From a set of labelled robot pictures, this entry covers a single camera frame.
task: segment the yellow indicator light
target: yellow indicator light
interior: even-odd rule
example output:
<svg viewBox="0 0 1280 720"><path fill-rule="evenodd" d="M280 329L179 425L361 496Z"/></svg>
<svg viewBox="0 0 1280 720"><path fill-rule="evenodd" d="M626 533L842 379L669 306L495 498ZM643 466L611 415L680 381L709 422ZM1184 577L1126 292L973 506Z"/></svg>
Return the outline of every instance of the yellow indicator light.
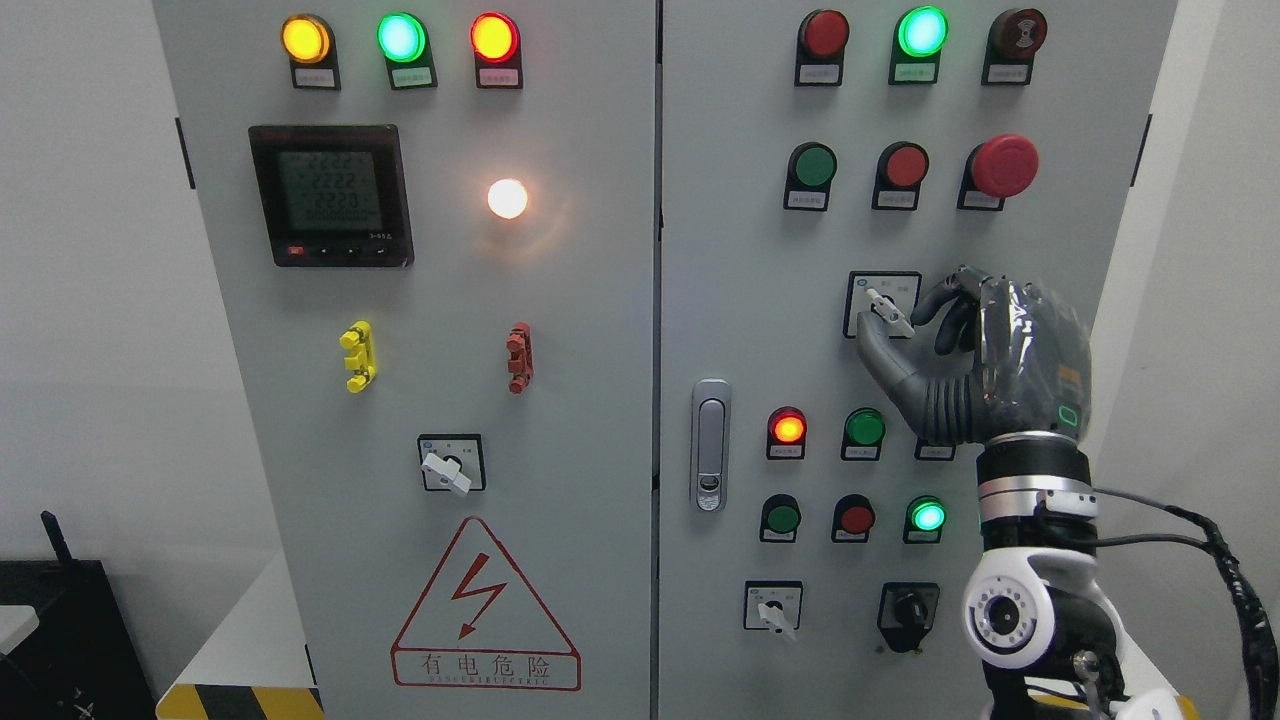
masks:
<svg viewBox="0 0 1280 720"><path fill-rule="evenodd" d="M320 18L292 15L280 28L280 42L296 63L314 65L329 55L333 38L329 36L329 26Z"/></svg>

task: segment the glowing white light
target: glowing white light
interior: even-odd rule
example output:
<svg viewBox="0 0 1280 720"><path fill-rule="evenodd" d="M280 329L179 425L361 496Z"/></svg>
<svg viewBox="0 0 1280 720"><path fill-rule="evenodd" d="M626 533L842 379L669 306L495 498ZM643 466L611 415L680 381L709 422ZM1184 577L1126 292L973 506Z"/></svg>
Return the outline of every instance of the glowing white light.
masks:
<svg viewBox="0 0 1280 720"><path fill-rule="evenodd" d="M529 191L516 178L503 178L489 186L489 209L504 220L513 220L529 208Z"/></svg>

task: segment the yellow terminal connector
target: yellow terminal connector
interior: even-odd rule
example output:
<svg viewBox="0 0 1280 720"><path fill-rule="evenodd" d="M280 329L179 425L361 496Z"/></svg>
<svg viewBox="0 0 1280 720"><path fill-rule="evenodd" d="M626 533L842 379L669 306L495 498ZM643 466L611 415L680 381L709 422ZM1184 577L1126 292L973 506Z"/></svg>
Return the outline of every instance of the yellow terminal connector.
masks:
<svg viewBox="0 0 1280 720"><path fill-rule="evenodd" d="M365 320L352 323L338 338L338 345L347 351L342 366L351 370L347 378L347 391L352 395L364 392L378 377L378 360L374 356L374 328Z"/></svg>

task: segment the red push button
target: red push button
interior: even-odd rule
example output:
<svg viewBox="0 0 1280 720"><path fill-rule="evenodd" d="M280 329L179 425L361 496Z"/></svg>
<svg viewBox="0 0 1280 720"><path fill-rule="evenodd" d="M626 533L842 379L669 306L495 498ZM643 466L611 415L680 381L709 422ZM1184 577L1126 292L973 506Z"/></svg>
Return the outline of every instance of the red push button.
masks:
<svg viewBox="0 0 1280 720"><path fill-rule="evenodd" d="M800 26L800 44L814 58L835 58L847 42L849 19L837 10L814 10Z"/></svg>
<svg viewBox="0 0 1280 720"><path fill-rule="evenodd" d="M1027 190L1039 170L1039 152L1020 135L1000 135L982 145L969 165L973 184L992 197Z"/></svg>
<svg viewBox="0 0 1280 720"><path fill-rule="evenodd" d="M914 187L929 172L929 156L910 142L888 146L881 155L881 173L893 187Z"/></svg>
<svg viewBox="0 0 1280 720"><path fill-rule="evenodd" d="M1011 60L1030 60L1047 35L1044 13L1034 8L1007 10L991 24L991 47Z"/></svg>
<svg viewBox="0 0 1280 720"><path fill-rule="evenodd" d="M854 506L840 515L840 529L851 536L861 536L876 524L876 515L869 507Z"/></svg>

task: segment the emergency stop button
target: emergency stop button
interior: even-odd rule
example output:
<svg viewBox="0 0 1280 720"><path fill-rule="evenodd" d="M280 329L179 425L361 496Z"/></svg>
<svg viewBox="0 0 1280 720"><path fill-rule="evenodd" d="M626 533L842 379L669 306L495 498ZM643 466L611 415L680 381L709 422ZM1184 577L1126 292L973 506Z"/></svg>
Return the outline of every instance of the emergency stop button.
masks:
<svg viewBox="0 0 1280 720"><path fill-rule="evenodd" d="M1005 199L1028 187L1039 172L1036 145L1014 133L998 135L969 154L957 208L1004 210Z"/></svg>

